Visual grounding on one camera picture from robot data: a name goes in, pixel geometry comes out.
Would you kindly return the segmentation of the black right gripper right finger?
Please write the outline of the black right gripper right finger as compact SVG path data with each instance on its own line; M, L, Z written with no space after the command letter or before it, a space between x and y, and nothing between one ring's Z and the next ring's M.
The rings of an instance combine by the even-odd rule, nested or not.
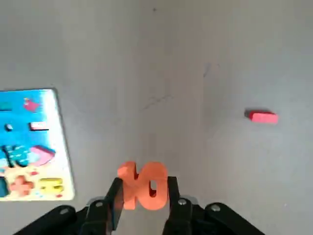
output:
M165 235L264 235L262 231L223 203L202 208L181 197L176 177L167 179L170 202Z

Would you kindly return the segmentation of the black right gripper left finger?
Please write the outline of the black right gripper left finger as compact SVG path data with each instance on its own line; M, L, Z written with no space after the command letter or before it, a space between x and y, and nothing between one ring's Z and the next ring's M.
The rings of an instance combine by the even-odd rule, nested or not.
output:
M79 211L69 205L57 206L15 234L110 235L117 228L123 204L123 181L116 177L106 196Z

